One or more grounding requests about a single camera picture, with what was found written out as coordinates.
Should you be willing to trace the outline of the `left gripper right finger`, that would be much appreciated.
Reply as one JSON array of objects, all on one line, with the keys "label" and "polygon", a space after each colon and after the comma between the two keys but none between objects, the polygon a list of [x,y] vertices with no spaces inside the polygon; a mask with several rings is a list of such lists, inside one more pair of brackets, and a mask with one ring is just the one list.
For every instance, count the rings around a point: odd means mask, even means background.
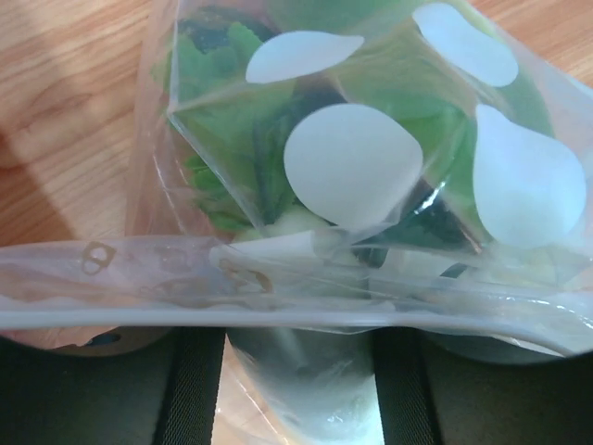
[{"label": "left gripper right finger", "polygon": [[484,337],[372,334],[388,444],[589,444],[592,356],[548,358]]}]

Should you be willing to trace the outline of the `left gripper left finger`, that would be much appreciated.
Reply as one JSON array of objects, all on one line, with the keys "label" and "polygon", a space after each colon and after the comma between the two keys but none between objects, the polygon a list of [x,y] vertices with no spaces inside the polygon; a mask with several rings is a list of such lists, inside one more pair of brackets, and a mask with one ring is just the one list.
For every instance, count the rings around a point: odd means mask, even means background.
[{"label": "left gripper left finger", "polygon": [[4,444],[209,444],[221,375],[221,328],[174,328],[107,355],[139,329],[74,355],[1,342]]}]

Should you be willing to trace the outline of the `polka dot zip bag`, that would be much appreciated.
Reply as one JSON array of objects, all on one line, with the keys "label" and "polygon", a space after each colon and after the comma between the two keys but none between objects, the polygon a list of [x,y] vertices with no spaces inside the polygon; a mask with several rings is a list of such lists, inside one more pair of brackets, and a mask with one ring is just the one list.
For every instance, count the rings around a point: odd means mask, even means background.
[{"label": "polka dot zip bag", "polygon": [[466,1],[158,1],[126,235],[1,251],[1,328],[220,326],[213,443],[384,444],[376,334],[592,349],[592,91]]}]

